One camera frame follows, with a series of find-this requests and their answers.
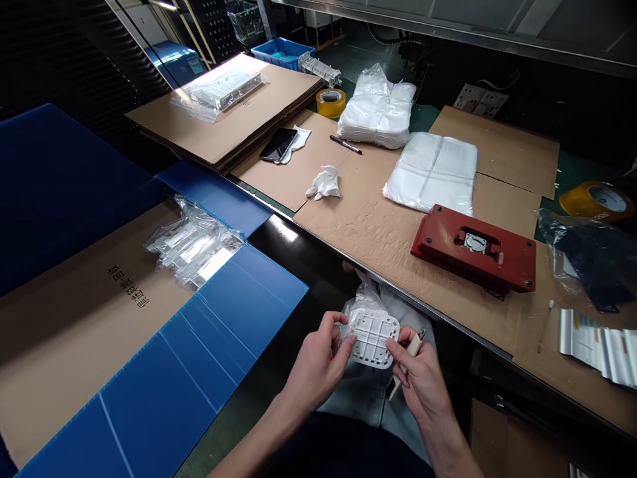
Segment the electrical socket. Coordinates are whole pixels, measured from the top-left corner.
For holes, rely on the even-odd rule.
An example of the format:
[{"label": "electrical socket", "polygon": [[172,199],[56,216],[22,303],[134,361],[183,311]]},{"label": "electrical socket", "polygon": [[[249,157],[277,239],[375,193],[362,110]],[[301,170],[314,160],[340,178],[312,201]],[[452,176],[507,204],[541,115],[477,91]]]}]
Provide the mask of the electrical socket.
[{"label": "electrical socket", "polygon": [[508,98],[507,94],[487,90],[473,110],[473,114],[493,118]]},{"label": "electrical socket", "polygon": [[483,97],[486,88],[480,88],[479,86],[473,86],[465,83],[462,87],[462,91],[456,98],[456,102],[453,104],[454,108],[472,113],[478,105],[480,99]]}]

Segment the small tool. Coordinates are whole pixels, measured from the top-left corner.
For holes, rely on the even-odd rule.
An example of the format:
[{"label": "small tool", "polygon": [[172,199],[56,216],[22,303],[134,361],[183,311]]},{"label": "small tool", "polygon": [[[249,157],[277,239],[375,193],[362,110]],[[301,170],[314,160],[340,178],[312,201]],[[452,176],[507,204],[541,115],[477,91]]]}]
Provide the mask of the small tool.
[{"label": "small tool", "polygon": [[345,146],[345,147],[346,147],[346,148],[348,148],[348,149],[351,149],[351,150],[352,150],[353,152],[355,152],[355,153],[363,154],[363,152],[362,152],[360,149],[358,149],[358,148],[357,148],[357,147],[355,147],[355,146],[352,146],[352,145],[351,145],[351,144],[349,144],[349,143],[346,143],[345,141],[343,141],[343,140],[342,140],[341,138],[339,138],[338,136],[330,135],[330,139],[331,139],[332,141],[337,142],[337,143],[338,143],[338,144],[340,144],[340,145]]},{"label": "small tool", "polygon": [[[418,332],[418,334],[414,336],[414,338],[411,340],[411,342],[407,346],[407,353],[409,355],[414,357],[418,353],[418,350],[420,350],[420,346],[423,343],[423,339],[425,338],[426,333],[427,333],[427,330],[425,328],[422,328],[420,329],[420,332]],[[401,365],[400,369],[403,371],[405,375],[407,374],[407,368],[404,365]],[[391,380],[389,381],[389,384],[387,385],[387,388],[385,389],[385,396],[387,397],[388,400],[391,400],[394,397],[394,395],[396,395],[396,392],[400,389],[400,386],[401,386],[400,380],[396,378],[396,375],[393,375],[391,377]]]}]

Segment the black smartphone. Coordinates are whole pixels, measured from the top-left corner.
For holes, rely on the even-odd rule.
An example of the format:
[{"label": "black smartphone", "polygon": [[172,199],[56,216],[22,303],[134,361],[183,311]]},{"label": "black smartphone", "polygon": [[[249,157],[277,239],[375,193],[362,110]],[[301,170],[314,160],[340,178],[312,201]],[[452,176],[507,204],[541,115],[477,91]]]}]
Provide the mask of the black smartphone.
[{"label": "black smartphone", "polygon": [[299,134],[299,132],[296,129],[278,129],[263,148],[261,159],[264,161],[280,161],[292,145],[297,134]]}]

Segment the packing tape roll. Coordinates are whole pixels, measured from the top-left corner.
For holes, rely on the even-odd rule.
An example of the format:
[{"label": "packing tape roll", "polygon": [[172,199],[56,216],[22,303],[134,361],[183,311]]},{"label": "packing tape roll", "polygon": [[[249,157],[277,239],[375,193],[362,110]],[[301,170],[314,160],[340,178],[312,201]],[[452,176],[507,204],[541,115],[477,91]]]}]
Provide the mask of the packing tape roll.
[{"label": "packing tape roll", "polygon": [[622,191],[599,181],[587,181],[559,197],[569,216],[615,222],[635,214],[635,206]]},{"label": "packing tape roll", "polygon": [[345,109],[345,92],[341,90],[321,90],[317,93],[318,114],[326,118],[338,118]]}]

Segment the blue crate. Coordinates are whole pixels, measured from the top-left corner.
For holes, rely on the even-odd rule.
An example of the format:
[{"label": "blue crate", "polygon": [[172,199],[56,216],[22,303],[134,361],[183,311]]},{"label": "blue crate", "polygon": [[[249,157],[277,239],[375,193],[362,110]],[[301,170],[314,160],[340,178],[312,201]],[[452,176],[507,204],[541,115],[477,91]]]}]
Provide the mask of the blue crate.
[{"label": "blue crate", "polygon": [[[252,54],[259,60],[263,60],[264,62],[272,63],[277,66],[282,66],[284,68],[287,68],[288,70],[294,71],[299,71],[299,57],[303,53],[310,52],[310,55],[313,58],[317,57],[316,48],[301,45],[300,43],[282,38],[270,40],[269,42],[263,43],[262,45],[255,46],[250,51],[252,51]],[[282,58],[272,56],[279,51],[285,53],[286,56],[295,56],[296,58],[294,58],[293,60],[283,60]]]}]

